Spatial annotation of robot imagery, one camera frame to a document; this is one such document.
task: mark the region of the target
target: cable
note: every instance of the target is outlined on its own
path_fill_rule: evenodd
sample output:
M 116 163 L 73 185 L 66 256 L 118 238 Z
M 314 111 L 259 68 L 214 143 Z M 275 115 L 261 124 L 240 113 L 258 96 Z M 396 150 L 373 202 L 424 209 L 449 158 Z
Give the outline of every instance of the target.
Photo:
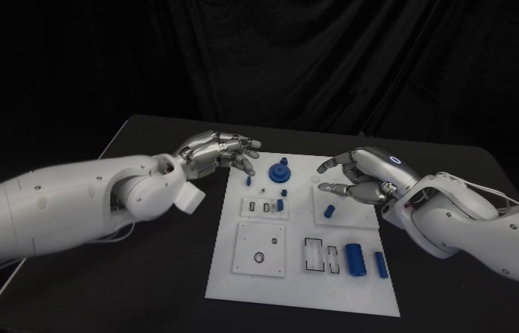
M 474 184 L 470 181 L 465 181 L 462 178 L 455 177 L 452 174 L 448 174 L 447 172 L 438 172 L 437 176 L 439 176 L 444 179 L 451 179 L 451 180 L 455 179 L 457 181 L 465 183 L 467 185 L 471 185 L 473 187 L 475 187 L 481 191 L 486 191 L 487 193 L 491 193 L 496 196 L 503 197 L 506 199 L 506 206 L 507 207 L 510 206 L 509 202 L 514 202 L 519 205 L 519 202 L 514 199 L 509 198 L 509 196 L 503 192 L 500 192 L 498 190 L 491 189 L 488 187 L 484 187 L 483 185 Z
M 92 244 L 92 243 L 115 243 L 115 242 L 121 242 L 121 241 L 132 234 L 132 229 L 134 229 L 134 228 L 135 228 L 135 223 L 131 223 L 129 232 L 128 232 L 122 237 L 111 239 L 111 237 L 114 237 L 115 234 L 119 232 L 119 231 L 116 231 L 115 234 L 112 234 L 112 235 L 109 236 L 109 238 L 98 239 L 98 240 L 95 240 L 95 241 L 89 241 L 88 243 Z
M 0 265 L 0 269 L 7 268 L 8 266 L 11 266 L 13 264 L 16 264 L 17 262 L 21 262 L 23 260 L 24 260 L 24 258 L 17 259 L 17 260 L 13 260 L 13 261 L 10 261 L 8 263 L 1 264 L 1 265 Z

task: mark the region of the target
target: black curtain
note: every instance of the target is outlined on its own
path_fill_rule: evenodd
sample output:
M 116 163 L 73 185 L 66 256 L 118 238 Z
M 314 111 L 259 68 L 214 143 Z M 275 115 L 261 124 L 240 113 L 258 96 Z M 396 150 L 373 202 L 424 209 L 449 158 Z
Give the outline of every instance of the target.
M 4 159 L 95 158 L 135 113 L 452 141 L 501 2 L 3 0 Z

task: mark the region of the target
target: circular hole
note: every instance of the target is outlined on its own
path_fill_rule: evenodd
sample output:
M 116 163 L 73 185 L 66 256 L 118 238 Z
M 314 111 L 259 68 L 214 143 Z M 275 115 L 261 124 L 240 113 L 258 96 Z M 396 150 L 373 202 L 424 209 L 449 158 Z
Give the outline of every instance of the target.
M 253 254 L 253 260 L 256 261 L 256 263 L 261 263 L 265 260 L 265 255 L 262 254 L 262 252 L 256 252 Z

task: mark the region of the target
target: small blue part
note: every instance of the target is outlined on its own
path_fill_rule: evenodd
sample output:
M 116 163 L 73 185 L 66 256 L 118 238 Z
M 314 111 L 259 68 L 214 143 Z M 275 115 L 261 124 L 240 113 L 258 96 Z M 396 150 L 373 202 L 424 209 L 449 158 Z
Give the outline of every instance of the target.
M 274 166 L 268 169 L 268 176 L 269 179 L 275 183 L 284 183 L 289 179 L 289 168 L 281 163 L 276 163 Z
M 353 277 L 366 275 L 364 257 L 362 256 L 362 248 L 357 243 L 346 244 L 346 259 L 349 274 Z
M 375 252 L 375 259 L 376 259 L 377 273 L 380 274 L 380 278 L 387 278 L 386 261 L 383 260 L 382 252 Z
M 333 205 L 328 205 L 324 211 L 324 217 L 331 218 L 333 212 L 336 211 L 336 207 Z

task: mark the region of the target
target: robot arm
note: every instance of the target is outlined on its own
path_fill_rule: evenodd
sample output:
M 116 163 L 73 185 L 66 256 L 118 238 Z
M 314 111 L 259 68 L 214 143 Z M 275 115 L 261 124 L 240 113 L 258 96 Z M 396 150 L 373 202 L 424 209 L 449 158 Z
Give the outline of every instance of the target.
M 39 169 L 0 184 L 0 260 L 62 251 L 165 213 L 193 213 L 204 194 L 189 182 L 235 167 L 261 143 L 204 132 L 173 155 L 95 160 Z
M 323 183 L 321 190 L 366 204 L 386 203 L 382 218 L 408 232 L 429 254 L 448 258 L 462 250 L 494 272 L 519 281 L 519 206 L 500 209 L 500 215 L 467 185 L 484 187 L 447 173 L 419 179 L 403 162 L 377 148 L 359 148 L 333 157 L 317 171 L 323 173 L 338 164 L 353 185 Z M 428 197 L 431 188 L 437 193 Z M 421 192 L 424 200 L 412 202 Z

